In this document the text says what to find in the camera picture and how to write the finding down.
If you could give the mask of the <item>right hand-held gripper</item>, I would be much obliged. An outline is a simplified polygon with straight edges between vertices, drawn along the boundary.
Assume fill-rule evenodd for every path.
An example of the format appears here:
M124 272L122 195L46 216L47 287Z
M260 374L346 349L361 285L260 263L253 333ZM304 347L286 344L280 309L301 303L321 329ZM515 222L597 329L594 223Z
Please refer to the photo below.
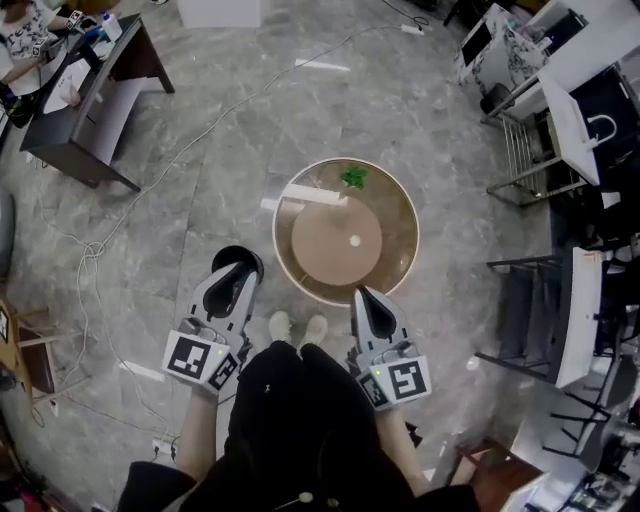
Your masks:
M368 286L357 287L351 301L351 324L356 345L349 350L346 364L377 412L431 393L427 358L408 341L404 313L385 294Z

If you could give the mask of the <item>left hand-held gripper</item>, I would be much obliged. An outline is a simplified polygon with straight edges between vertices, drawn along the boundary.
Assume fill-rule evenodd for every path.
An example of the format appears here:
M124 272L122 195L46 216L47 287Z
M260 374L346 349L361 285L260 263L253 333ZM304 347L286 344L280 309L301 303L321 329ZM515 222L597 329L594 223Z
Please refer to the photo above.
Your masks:
M242 262L217 269L197 285L189 301L191 316L168 334L162 370L182 383L219 395L240 372L251 349L243 331L257 285L257 271ZM226 330L203 322L226 316Z

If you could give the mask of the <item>black waste bin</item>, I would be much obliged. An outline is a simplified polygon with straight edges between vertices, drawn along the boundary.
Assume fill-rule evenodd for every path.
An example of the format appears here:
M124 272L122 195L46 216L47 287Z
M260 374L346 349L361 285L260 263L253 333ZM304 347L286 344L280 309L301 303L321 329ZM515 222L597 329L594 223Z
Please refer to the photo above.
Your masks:
M244 289L258 288L263 280L264 265L255 252L241 245L230 245L216 253L211 273L215 294L239 295Z

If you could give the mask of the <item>round glass table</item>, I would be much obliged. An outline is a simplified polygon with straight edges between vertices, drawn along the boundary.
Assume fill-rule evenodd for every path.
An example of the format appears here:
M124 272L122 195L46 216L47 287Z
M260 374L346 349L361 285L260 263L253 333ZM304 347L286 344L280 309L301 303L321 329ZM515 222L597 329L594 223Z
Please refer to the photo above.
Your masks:
M348 165L369 171L363 190L347 188ZM361 244L350 244L351 236ZM383 294L408 276L420 244L414 203L398 179L366 160L335 157L298 172L284 186L272 219L278 261L311 298L348 306L359 285Z

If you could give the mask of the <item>person's left white shoe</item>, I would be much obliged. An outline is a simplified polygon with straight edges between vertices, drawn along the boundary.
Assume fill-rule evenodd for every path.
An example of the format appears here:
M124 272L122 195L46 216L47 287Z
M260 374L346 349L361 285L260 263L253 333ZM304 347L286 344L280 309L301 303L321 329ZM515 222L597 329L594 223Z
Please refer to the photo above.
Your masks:
M291 343L291 322L287 312L278 310L274 312L268 323L271 342Z

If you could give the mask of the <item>person's black clothing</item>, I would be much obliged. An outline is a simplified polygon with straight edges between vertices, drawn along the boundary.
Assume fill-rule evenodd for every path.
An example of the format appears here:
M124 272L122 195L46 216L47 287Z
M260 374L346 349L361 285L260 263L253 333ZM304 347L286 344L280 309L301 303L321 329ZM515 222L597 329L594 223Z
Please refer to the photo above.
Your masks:
M271 512L303 491L342 512L480 512L468 485L415 497L354 378L322 348L284 342L240 373L224 452L206 477L134 462L117 512Z

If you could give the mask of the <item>small green potted plant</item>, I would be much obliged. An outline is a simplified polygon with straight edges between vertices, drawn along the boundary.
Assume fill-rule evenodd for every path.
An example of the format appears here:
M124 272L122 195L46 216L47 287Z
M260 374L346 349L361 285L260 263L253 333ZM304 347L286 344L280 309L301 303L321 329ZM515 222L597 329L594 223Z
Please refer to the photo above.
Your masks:
M359 165L348 165L346 170L340 174L340 180L347 188L363 190L368 174L369 171Z

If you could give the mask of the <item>metal rack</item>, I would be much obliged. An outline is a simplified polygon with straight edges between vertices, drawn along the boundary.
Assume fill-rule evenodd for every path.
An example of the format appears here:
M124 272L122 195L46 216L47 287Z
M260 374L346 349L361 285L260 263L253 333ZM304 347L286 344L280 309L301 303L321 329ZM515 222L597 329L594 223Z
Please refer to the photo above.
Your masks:
M561 156L560 139L548 110L524 120L503 112L490 124L502 129L507 170L488 185L489 195L527 207L586 185L586 180Z

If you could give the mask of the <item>black chair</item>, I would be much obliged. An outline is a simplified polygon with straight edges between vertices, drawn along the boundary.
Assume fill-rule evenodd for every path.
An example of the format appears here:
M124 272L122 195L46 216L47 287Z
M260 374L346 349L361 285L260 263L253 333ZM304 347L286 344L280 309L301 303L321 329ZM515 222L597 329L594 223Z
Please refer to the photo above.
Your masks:
M561 448L547 443L542 450L579 462L595 473L605 459L605 451L616 438L629 434L640 441L640 420L629 420L636 385L640 383L640 363L632 353L617 350L598 385L582 385L564 396L581 407L577 412L552 412L561 422L560 434L571 443Z

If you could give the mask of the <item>small black mesh bin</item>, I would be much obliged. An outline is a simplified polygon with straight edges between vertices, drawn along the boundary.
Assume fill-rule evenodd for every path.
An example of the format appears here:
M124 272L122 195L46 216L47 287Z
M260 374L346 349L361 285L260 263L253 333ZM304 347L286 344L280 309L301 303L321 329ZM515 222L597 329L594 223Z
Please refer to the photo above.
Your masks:
M502 83L495 84L480 100L480 108L485 115L504 103L511 95L511 91Z

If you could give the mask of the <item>white paper sheet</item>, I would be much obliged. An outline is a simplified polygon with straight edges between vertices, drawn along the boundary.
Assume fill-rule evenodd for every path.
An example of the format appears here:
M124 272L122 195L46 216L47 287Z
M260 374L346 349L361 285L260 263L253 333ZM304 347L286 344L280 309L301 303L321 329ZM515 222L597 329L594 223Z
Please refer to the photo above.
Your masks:
M80 58L67 66L44 104L43 113L60 111L80 104L80 88L91 71L90 64Z

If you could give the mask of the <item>white sink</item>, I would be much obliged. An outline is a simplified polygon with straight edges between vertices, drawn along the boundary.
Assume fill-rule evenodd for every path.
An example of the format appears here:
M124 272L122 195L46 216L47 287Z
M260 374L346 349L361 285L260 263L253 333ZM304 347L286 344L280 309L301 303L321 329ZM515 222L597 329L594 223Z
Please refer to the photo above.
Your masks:
M598 169L577 101L546 74L539 72L537 78L551 114L560 157L588 184L598 186Z

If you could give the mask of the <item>white box cabinet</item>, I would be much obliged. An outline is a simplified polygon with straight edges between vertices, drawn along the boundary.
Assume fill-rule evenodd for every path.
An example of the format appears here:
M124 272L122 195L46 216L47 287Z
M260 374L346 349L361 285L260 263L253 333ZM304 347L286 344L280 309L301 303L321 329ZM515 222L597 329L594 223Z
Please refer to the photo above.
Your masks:
M257 28L273 0L176 0L186 28Z

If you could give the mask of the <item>white faucet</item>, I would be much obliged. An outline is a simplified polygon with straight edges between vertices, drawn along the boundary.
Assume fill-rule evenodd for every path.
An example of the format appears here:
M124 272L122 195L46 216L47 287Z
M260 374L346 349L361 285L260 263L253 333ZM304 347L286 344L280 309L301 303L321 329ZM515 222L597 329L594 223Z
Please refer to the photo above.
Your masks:
M594 124L597 121L606 121L611 125L611 131L610 133L605 136L602 139L599 139L598 137L592 138L588 141L587 146L589 149L594 149L596 147L598 147L599 145L608 142L609 140L613 139L615 137L615 135L617 134L618 131L618 126L616 121L609 115L606 114L598 114L595 116L591 116L587 118L587 122L589 124Z

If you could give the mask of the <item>black metal shelf frame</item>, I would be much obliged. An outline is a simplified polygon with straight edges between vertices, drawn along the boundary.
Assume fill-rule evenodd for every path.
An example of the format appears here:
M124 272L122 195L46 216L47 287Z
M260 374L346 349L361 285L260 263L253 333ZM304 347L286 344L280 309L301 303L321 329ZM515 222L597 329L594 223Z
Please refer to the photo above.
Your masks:
M557 386L566 344L572 258L545 255L489 261L500 277L497 353L475 357Z

